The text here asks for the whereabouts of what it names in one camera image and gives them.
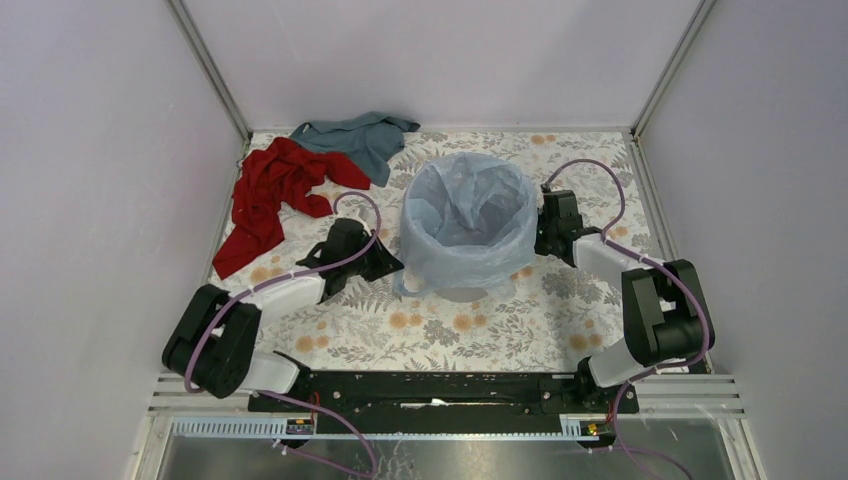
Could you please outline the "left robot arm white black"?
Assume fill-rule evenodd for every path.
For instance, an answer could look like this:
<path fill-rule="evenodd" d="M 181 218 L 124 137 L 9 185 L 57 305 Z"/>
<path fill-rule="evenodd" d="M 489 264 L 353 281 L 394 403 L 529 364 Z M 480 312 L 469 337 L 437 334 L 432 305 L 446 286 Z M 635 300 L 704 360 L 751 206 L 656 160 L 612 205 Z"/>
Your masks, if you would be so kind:
<path fill-rule="evenodd" d="M 288 411 L 309 401 L 305 367 L 283 354 L 256 350 L 260 330 L 340 293 L 352 277 L 373 282 L 403 265 L 365 225 L 336 220 L 324 241 L 295 269 L 232 294 L 212 284 L 198 288 L 162 353 L 162 364 L 183 377 L 192 392 L 222 399 L 238 391 L 271 391 Z"/>

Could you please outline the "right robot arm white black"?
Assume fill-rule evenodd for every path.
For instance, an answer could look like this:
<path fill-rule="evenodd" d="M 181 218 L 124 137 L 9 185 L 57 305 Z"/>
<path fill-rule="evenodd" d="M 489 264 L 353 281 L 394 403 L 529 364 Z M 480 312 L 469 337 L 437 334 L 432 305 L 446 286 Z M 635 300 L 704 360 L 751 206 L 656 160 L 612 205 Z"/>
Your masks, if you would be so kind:
<path fill-rule="evenodd" d="M 542 189 L 535 251 L 589 272 L 616 288 L 622 300 L 623 337 L 600 354 L 580 361 L 575 402 L 597 412 L 613 398 L 613 387 L 644 372 L 699 362 L 713 347 L 715 332 L 694 265 L 639 255 L 587 227 L 570 190 Z"/>

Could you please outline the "light blue plastic trash bag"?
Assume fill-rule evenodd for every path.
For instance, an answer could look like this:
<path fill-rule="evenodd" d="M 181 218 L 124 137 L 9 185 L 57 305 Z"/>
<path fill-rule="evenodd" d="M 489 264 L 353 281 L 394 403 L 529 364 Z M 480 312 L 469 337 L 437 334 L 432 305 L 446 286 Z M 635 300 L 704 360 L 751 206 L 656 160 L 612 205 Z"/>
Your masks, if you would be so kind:
<path fill-rule="evenodd" d="M 427 163 L 410 181 L 399 220 L 395 292 L 424 297 L 478 287 L 513 296 L 512 275 L 536 257 L 539 190 L 508 161 L 460 152 Z"/>

